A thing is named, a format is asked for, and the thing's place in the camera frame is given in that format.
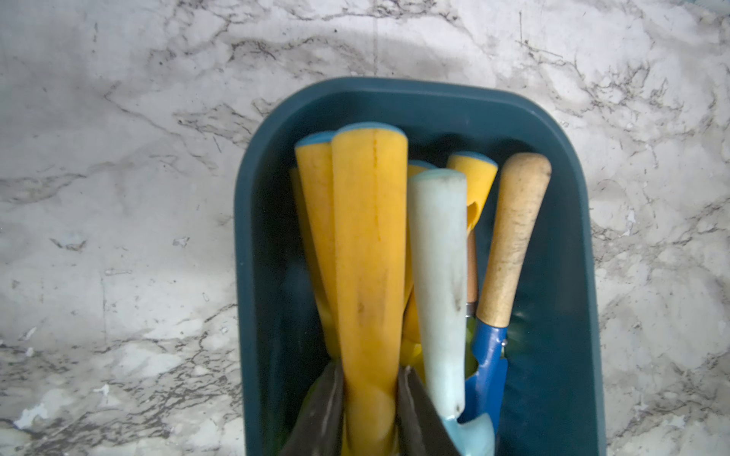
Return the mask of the blue shovel wooden handle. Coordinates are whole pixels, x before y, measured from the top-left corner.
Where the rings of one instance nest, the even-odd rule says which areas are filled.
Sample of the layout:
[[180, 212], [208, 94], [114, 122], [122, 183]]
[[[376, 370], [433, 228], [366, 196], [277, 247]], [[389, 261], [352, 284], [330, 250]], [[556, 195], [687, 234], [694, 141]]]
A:
[[471, 341], [477, 367], [466, 380], [463, 423], [485, 415], [498, 431], [508, 366], [502, 352], [528, 245], [550, 180], [551, 163], [538, 153], [514, 154], [502, 168], [489, 261]]

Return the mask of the green trowel yellow foam handle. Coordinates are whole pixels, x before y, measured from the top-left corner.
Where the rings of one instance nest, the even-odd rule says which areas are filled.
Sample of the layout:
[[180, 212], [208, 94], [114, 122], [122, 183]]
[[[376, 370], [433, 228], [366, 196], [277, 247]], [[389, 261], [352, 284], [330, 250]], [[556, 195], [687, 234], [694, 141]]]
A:
[[295, 144], [295, 153], [302, 183], [317, 267], [326, 299], [322, 323], [330, 357], [340, 354], [338, 338], [338, 300], [336, 299], [334, 174], [332, 140], [335, 131], [310, 134]]

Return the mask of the light blue trowel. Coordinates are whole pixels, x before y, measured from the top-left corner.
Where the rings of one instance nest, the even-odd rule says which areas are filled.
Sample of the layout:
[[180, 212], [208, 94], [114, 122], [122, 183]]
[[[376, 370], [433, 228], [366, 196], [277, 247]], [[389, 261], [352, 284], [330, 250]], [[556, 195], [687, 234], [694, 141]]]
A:
[[466, 410], [466, 201], [467, 178], [461, 172], [431, 169], [408, 181], [409, 236], [426, 390], [460, 455], [492, 455], [495, 435], [490, 416], [458, 422]]

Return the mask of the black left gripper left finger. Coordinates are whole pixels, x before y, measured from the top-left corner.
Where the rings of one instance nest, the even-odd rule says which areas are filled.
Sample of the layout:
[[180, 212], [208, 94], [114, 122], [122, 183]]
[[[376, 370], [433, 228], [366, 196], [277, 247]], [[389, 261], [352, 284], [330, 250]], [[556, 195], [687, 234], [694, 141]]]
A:
[[279, 455], [340, 455], [344, 403], [342, 363], [331, 361]]

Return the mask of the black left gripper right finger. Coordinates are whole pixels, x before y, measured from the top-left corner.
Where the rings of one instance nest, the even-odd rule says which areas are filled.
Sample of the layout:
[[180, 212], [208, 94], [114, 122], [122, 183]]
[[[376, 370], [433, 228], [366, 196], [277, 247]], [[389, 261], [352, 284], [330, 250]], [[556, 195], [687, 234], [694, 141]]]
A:
[[400, 367], [398, 371], [395, 423], [401, 455], [459, 455], [411, 366]]

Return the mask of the green shovel wooden handle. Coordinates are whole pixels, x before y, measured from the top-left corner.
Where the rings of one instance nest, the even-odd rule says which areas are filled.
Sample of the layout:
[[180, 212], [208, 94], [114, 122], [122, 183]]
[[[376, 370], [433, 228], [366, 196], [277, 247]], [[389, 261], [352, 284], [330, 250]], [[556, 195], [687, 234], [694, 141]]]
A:
[[477, 367], [475, 357], [471, 353], [471, 341], [475, 332], [475, 310], [479, 300], [478, 266], [476, 254], [475, 232], [468, 235], [468, 292], [467, 292], [467, 338], [466, 338], [466, 372], [471, 375]]

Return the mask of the yellow plastic scoop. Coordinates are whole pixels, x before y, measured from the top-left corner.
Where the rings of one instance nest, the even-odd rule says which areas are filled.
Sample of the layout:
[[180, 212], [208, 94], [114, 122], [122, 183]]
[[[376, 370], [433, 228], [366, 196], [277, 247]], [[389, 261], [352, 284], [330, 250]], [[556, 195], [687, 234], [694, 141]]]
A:
[[317, 253], [313, 241], [306, 202], [303, 195], [300, 172], [298, 172], [296, 167], [289, 170], [289, 177], [293, 187], [298, 227], [300, 228], [300, 237], [302, 238], [307, 270], [312, 284], [317, 313], [319, 314], [319, 320], [321, 321], [323, 340], [325, 342], [328, 355], [331, 358], [337, 359], [340, 357], [338, 334], [336, 333], [335, 321], [333, 319], [322, 282], [321, 270], [319, 269], [319, 262], [317, 261]]

